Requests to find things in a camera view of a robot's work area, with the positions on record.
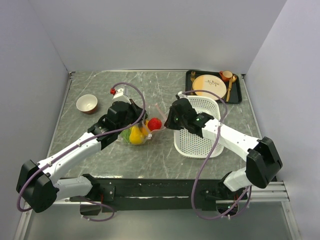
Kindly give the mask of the green grapes bunch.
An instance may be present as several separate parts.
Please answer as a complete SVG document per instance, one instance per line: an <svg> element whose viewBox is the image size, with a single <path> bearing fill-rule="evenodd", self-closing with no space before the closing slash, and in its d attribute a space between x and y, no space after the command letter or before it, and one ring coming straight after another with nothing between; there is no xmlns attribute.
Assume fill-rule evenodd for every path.
<svg viewBox="0 0 320 240"><path fill-rule="evenodd" d="M130 144L130 135L131 135L130 129L123 130L120 135L123 138L124 142L126 142L127 144Z"/></svg>

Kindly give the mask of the yellow pear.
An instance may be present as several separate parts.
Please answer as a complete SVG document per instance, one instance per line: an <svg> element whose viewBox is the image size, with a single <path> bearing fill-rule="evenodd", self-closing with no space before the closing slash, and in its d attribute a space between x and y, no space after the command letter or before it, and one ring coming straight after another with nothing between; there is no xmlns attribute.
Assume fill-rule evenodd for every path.
<svg viewBox="0 0 320 240"><path fill-rule="evenodd" d="M130 129L129 142L133 145L141 145L146 142L148 132L143 127L133 126Z"/></svg>

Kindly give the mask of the clear zip top bag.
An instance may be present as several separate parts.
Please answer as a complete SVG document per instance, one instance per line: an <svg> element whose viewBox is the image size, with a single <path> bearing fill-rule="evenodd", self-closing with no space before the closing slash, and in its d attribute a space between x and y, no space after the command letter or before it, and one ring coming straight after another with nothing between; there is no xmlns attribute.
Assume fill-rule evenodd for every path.
<svg viewBox="0 0 320 240"><path fill-rule="evenodd" d="M161 110L158 103L146 104L146 114L144 120L133 127L124 130L120 134L120 139L128 145L142 145L150 140L156 132L163 130L167 116Z"/></svg>

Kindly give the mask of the orange yellow mango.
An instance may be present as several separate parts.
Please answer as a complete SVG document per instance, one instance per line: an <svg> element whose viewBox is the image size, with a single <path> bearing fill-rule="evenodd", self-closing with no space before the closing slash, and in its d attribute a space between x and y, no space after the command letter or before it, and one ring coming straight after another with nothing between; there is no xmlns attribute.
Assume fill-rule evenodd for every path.
<svg viewBox="0 0 320 240"><path fill-rule="evenodd" d="M149 128L148 128L148 120L146 119L145 121L144 121L144 123L142 124L142 127L141 127L141 131L145 134L145 135L147 135L148 133L150 133L151 131L149 130Z"/></svg>

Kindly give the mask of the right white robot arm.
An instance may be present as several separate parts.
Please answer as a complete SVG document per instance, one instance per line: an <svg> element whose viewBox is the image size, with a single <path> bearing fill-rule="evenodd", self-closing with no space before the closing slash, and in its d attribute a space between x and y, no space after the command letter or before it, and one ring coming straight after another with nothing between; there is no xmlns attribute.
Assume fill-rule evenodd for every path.
<svg viewBox="0 0 320 240"><path fill-rule="evenodd" d="M174 101L169 109L165 127L171 130L187 130L202 139L216 141L240 156L246 166L224 176L219 186L219 195L232 198L237 190L255 186L264 189L283 166L274 142L241 133L205 112L196 112L189 98Z"/></svg>

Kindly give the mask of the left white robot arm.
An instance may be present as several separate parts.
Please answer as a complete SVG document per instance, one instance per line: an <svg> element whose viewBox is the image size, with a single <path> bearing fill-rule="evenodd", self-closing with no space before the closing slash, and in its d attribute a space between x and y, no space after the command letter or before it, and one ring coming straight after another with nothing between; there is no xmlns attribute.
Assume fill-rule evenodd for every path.
<svg viewBox="0 0 320 240"><path fill-rule="evenodd" d="M132 99L114 101L108 111L80 138L58 153L37 163L26 161L20 170L16 190L36 213L47 210L56 200L83 197L95 200L100 183L91 175L64 179L64 175L86 158L102 151L119 134L144 119L146 107Z"/></svg>

